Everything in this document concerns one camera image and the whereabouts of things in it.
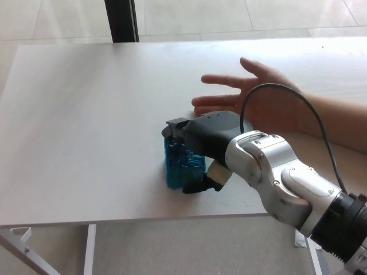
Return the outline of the person's bare hand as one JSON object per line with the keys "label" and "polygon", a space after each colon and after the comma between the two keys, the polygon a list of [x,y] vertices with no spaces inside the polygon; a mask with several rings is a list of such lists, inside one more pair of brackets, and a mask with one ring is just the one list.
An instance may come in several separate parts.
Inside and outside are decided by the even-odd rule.
{"label": "person's bare hand", "polygon": [[[246,95],[256,86],[266,83],[284,85],[301,93],[301,90],[278,70],[260,62],[240,59],[241,66],[252,77],[237,77],[224,74],[205,74],[204,84],[224,85],[240,90],[238,95],[200,96],[192,99],[196,115],[213,111],[240,113]],[[303,101],[281,88],[265,87],[253,93],[247,101],[244,117],[254,128],[268,133],[303,132],[302,113],[307,112]]]}

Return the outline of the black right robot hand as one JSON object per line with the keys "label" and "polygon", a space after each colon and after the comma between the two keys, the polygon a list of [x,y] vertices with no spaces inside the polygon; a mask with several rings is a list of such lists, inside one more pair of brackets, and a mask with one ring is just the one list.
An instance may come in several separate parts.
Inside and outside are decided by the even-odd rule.
{"label": "black right robot hand", "polygon": [[251,123],[240,123],[240,115],[231,111],[167,121],[162,136],[168,188],[184,194],[220,191],[232,176],[225,153],[230,141],[241,134],[241,127],[253,131]]}

